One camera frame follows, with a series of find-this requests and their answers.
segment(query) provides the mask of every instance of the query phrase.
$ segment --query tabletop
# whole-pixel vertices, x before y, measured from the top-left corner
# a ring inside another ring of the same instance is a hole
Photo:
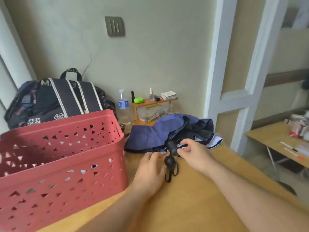
[[[211,152],[220,163],[239,175],[306,210],[306,207],[294,195],[246,162],[230,148],[222,144],[212,149]],[[142,154],[126,153],[130,182],[134,178],[142,156]],[[131,231],[248,231],[218,187],[209,178],[189,167],[184,159],[177,158],[177,162],[179,174],[172,178],[171,183],[164,182],[159,192],[145,204]],[[159,160],[159,165],[163,163],[164,158]],[[87,222],[123,194],[124,192],[97,203],[39,232],[88,231]]]
[[[302,140],[302,139],[297,139],[289,136],[289,126],[285,123],[275,123],[271,125],[266,125],[264,127],[258,128],[258,129],[253,129],[248,132],[246,132],[246,135],[248,137],[251,137],[262,144],[280,152],[281,154],[285,155],[289,159],[292,159],[299,164],[309,168],[309,157],[306,155],[303,155],[301,153],[297,153],[299,156],[303,157],[302,159],[297,158],[284,148],[286,147],[285,145],[281,144],[280,141],[295,147],[300,143],[307,143],[307,141]]]

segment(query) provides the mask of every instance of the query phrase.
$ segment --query hand sanitizer bottle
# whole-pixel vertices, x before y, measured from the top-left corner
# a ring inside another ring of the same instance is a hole
[[[120,109],[125,109],[129,107],[129,101],[128,99],[123,97],[123,93],[125,92],[124,89],[120,89],[119,93],[120,93],[120,99],[118,100],[118,104],[119,104],[119,108]]]

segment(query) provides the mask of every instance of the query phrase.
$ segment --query black backpack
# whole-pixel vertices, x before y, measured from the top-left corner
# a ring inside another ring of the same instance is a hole
[[[75,72],[77,81],[67,80],[66,72]],[[115,104],[105,97],[105,91],[82,81],[78,70],[69,68],[60,79],[27,81],[21,85],[4,119],[14,129],[105,109],[113,110],[117,117]]]

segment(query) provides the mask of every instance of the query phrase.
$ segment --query pink plastic basket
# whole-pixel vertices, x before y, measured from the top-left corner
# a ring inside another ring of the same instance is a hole
[[[11,130],[0,140],[0,231],[36,231],[128,186],[111,110]]]

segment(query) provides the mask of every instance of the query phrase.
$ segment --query stack of paper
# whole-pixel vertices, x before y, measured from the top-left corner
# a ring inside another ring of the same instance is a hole
[[[164,100],[168,100],[168,99],[173,99],[173,98],[177,98],[176,93],[171,91],[165,92],[165,93],[161,93],[161,97]]]

